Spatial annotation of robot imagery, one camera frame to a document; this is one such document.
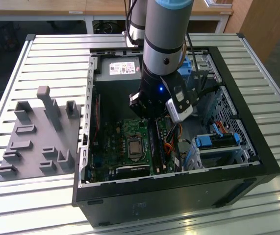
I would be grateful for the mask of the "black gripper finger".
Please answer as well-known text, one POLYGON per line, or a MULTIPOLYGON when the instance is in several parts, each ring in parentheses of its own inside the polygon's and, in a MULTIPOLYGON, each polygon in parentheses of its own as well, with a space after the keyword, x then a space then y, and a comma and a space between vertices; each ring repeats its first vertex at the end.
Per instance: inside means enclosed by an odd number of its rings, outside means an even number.
POLYGON ((148 99, 143 91, 129 95, 129 107, 140 118, 149 118, 148 99))

